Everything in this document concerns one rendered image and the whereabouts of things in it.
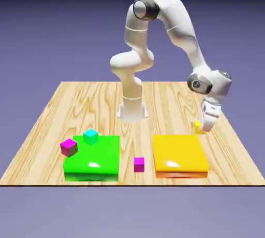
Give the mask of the small yellow cube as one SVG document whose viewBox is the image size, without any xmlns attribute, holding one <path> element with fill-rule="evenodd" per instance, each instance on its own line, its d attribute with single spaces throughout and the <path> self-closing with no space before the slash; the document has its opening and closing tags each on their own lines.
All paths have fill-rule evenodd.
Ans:
<svg viewBox="0 0 265 238">
<path fill-rule="evenodd" d="M 205 132 L 200 128 L 200 121 L 195 121 L 195 133 L 205 134 Z"/>
</svg>

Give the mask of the large orange box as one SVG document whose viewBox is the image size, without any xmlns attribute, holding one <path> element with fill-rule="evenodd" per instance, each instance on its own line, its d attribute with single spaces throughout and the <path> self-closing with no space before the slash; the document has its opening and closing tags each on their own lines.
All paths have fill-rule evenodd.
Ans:
<svg viewBox="0 0 265 238">
<path fill-rule="evenodd" d="M 157 178 L 206 178 L 209 164 L 197 135 L 154 135 Z"/>
</svg>

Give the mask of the large green box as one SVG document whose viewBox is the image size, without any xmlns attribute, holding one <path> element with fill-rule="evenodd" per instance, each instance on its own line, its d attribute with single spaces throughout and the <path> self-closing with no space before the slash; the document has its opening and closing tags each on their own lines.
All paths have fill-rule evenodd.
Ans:
<svg viewBox="0 0 265 238">
<path fill-rule="evenodd" d="M 120 137 L 100 136 L 89 145 L 81 135 L 72 137 L 77 142 L 78 152 L 66 157 L 63 170 L 66 181 L 118 181 Z"/>
</svg>

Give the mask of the small magenta cube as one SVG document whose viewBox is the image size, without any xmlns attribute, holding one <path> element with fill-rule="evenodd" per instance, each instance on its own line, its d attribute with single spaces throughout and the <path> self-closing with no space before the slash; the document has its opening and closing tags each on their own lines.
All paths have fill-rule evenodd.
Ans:
<svg viewBox="0 0 265 238">
<path fill-rule="evenodd" d="M 60 143 L 61 153 L 67 157 L 71 157 L 78 152 L 78 144 L 73 139 L 67 139 Z"/>
<path fill-rule="evenodd" d="M 134 157 L 134 172 L 144 172 L 144 157 Z"/>
</svg>

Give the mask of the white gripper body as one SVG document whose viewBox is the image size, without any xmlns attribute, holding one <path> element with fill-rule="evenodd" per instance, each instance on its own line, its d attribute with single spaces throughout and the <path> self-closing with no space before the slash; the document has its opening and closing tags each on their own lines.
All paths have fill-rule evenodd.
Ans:
<svg viewBox="0 0 265 238">
<path fill-rule="evenodd" d="M 200 112 L 200 130 L 209 132 L 215 125 L 219 116 L 207 115 L 203 111 Z"/>
</svg>

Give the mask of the small cyan cube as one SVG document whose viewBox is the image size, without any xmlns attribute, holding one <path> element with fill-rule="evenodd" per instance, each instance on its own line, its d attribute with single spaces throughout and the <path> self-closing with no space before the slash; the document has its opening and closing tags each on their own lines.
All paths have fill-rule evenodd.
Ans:
<svg viewBox="0 0 265 238">
<path fill-rule="evenodd" d="M 98 139 L 99 139 L 98 132 L 93 129 L 89 129 L 83 132 L 83 141 L 88 145 L 95 144 L 98 141 Z"/>
</svg>

